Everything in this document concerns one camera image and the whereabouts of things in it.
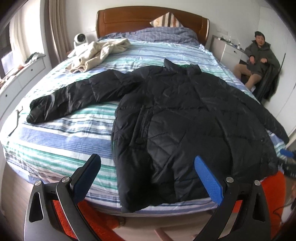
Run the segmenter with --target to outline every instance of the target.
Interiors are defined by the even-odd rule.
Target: black beanie
[[[261,33],[260,31],[256,31],[256,32],[255,32],[255,38],[256,38],[256,36],[262,36],[262,37],[264,38],[264,41],[265,41],[265,36],[264,36],[264,34]]]

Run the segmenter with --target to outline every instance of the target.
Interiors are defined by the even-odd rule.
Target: floor
[[[2,209],[12,229],[23,240],[24,220],[32,184],[19,177],[6,164],[2,183]],[[229,233],[235,220],[232,215],[223,234]],[[174,240],[192,241],[193,235],[199,233],[210,215],[206,212],[164,218],[127,218],[124,227],[115,229],[127,241],[158,241],[154,229],[163,230]]]

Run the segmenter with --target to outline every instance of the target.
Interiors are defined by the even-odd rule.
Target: black quilted fabric
[[[108,70],[34,100],[30,123],[87,105],[121,99],[112,144],[123,212],[207,197],[194,170],[200,155],[219,176],[250,183],[277,172],[266,129],[286,143],[279,122],[261,104],[199,66]]]

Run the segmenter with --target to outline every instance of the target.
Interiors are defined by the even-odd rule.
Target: mattress
[[[14,115],[5,122],[0,132],[7,163],[30,183],[38,179],[50,183],[59,181],[63,176],[71,176],[91,154],[96,153],[101,156],[102,167],[86,199],[100,211],[125,216],[169,216],[215,208],[216,204],[210,198],[205,198],[149,206],[133,214],[120,213],[116,168],[111,153],[111,131],[117,102],[92,105],[47,123],[32,125],[26,122],[30,112],[29,104],[33,99],[107,69],[128,72],[148,65],[163,66],[164,58],[176,64],[198,64],[203,72],[224,79],[229,85],[255,99],[253,94],[202,45],[132,40],[130,42],[131,46],[126,52],[109,55],[101,65],[86,73],[66,72],[65,67],[72,59],[65,60],[34,86],[17,107],[19,110],[23,108],[19,114],[17,128],[9,135],[14,129],[11,126],[15,122]],[[279,150],[285,147],[283,141],[275,134],[268,133],[277,155],[280,156]]]

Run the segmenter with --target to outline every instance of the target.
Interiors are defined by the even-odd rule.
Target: dark green coat
[[[263,77],[270,64],[272,64],[277,70],[279,70],[279,61],[270,49],[270,44],[265,42],[265,44],[261,48],[259,48],[255,40],[253,40],[252,42],[253,43],[251,43],[251,45],[245,50],[245,53],[246,55],[248,55],[248,57],[254,56],[255,58],[255,64],[252,64],[250,60],[247,61],[247,68],[251,71],[251,73],[259,74]],[[267,59],[266,64],[260,62],[262,58]]]

